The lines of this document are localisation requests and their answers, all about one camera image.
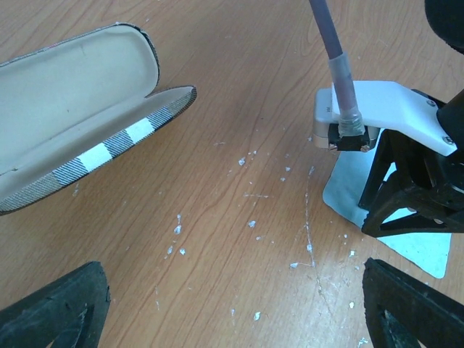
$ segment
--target wood grain surface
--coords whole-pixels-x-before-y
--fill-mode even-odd
[[[355,79],[445,101],[464,87],[464,57],[422,1],[328,4]],[[160,88],[192,83],[199,97],[78,185],[0,219],[0,307],[89,260],[113,298],[101,347],[372,347],[360,344],[368,257],[464,302],[461,236],[434,280],[324,205],[336,156],[308,138],[331,79],[307,1],[2,0],[0,61],[117,21],[152,38]]]

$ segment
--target white mount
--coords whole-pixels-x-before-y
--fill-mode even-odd
[[[456,145],[440,126],[438,107],[430,99],[393,81],[354,81],[359,110],[372,138],[381,128],[399,131],[429,149],[448,156]],[[338,123],[339,105],[334,85],[316,93],[313,138],[315,145],[329,148],[328,127]]]

